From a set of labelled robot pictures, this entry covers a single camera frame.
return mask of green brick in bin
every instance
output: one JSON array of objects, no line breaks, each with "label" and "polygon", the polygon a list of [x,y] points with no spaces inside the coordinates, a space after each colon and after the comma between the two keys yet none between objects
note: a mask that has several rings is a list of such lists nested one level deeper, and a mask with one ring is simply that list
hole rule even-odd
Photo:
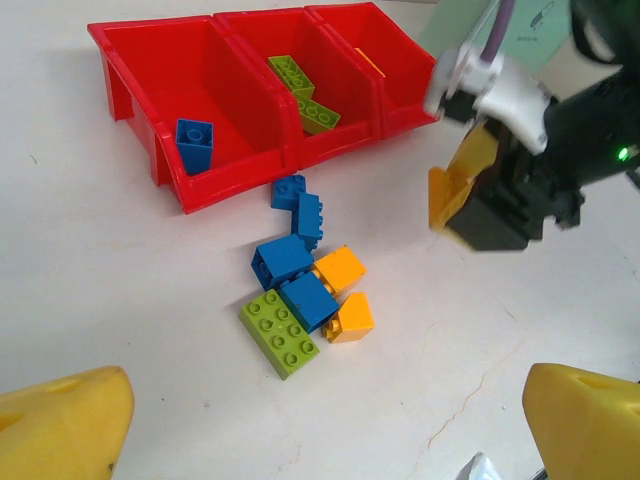
[{"label": "green brick in bin", "polygon": [[311,98],[315,86],[307,78],[304,72],[298,67],[298,64],[289,55],[280,57],[269,57],[269,65],[271,69],[278,75],[280,80],[289,87],[296,95],[305,98]]},{"label": "green brick in bin", "polygon": [[315,135],[332,130],[340,120],[340,114],[323,107],[318,102],[299,95],[296,95],[296,99],[298,100],[302,129],[307,133]]}]

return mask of blue lego brick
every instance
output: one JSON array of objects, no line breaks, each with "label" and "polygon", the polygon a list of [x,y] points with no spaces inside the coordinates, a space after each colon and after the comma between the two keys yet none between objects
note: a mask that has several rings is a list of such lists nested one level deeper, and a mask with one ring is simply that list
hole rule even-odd
[{"label": "blue lego brick", "polygon": [[291,233],[298,235],[310,252],[322,240],[322,203],[317,195],[300,193],[298,204],[291,215]]},{"label": "blue lego brick", "polygon": [[340,308],[312,272],[283,284],[280,297],[307,333],[321,327]]},{"label": "blue lego brick", "polygon": [[213,124],[179,119],[176,146],[187,175],[206,172],[213,156]]},{"label": "blue lego brick", "polygon": [[293,211],[298,204],[298,197],[307,191],[307,181],[302,175],[291,175],[273,184],[271,208]]},{"label": "blue lego brick", "polygon": [[301,272],[308,272],[313,256],[297,235],[288,235],[256,248],[251,267],[265,291],[277,288]]}]

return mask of white table surface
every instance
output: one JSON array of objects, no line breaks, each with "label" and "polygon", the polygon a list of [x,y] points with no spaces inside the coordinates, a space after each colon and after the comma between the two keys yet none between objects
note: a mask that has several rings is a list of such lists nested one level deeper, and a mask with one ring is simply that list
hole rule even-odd
[{"label": "white table surface", "polygon": [[[580,228],[475,254],[427,226],[427,171],[459,129],[304,172],[325,205],[320,252],[361,257],[377,328],[353,344],[316,335],[321,354],[282,382],[236,313],[259,294],[255,246],[288,214],[266,186],[181,214],[109,116],[86,24],[293,5],[3,2],[0,390],[124,367],[136,410],[116,479],[452,479],[478,450],[526,479],[541,465],[521,407],[533,363],[638,379],[640,196],[602,182]],[[432,8],[380,6],[412,35]],[[604,73],[568,45],[544,77],[564,95]]]}]

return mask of green indicator light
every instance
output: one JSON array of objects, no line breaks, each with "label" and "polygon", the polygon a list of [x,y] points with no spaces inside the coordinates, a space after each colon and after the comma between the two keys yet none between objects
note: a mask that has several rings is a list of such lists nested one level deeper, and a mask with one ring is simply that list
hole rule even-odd
[{"label": "green indicator light", "polygon": [[627,160],[629,160],[629,149],[628,148],[623,148],[622,150],[620,150],[620,152],[618,152],[618,160],[620,160],[621,162],[626,162]]}]

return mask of red plastic bin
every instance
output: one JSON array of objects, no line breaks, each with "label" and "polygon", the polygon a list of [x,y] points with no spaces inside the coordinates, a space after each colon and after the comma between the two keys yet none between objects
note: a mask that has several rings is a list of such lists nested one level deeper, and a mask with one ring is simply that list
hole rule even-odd
[{"label": "red plastic bin", "polygon": [[[352,61],[369,72],[382,98],[387,138],[435,121],[422,107],[435,60],[373,3],[306,9],[342,43]],[[372,67],[359,48],[383,73]]]},{"label": "red plastic bin", "polygon": [[[290,97],[300,168],[380,140],[375,81],[303,8],[218,13],[213,18],[237,35],[266,81]],[[322,135],[302,131],[297,101],[267,63],[268,57],[279,55],[291,55],[315,85],[313,99],[342,116],[335,129]]]},{"label": "red plastic bin", "polygon": [[[353,31],[341,24],[349,17]],[[370,28],[385,42],[367,40]],[[171,186],[185,213],[432,120],[421,103],[433,59],[373,4],[88,29],[101,51],[113,118],[127,120],[149,153],[153,179]],[[396,57],[385,54],[385,43]],[[397,73],[383,81],[354,45]],[[266,63],[272,55],[294,57],[316,85],[314,100],[342,115],[335,129],[302,131],[297,101]],[[211,170],[186,174],[175,144],[178,118],[214,124]]]}]

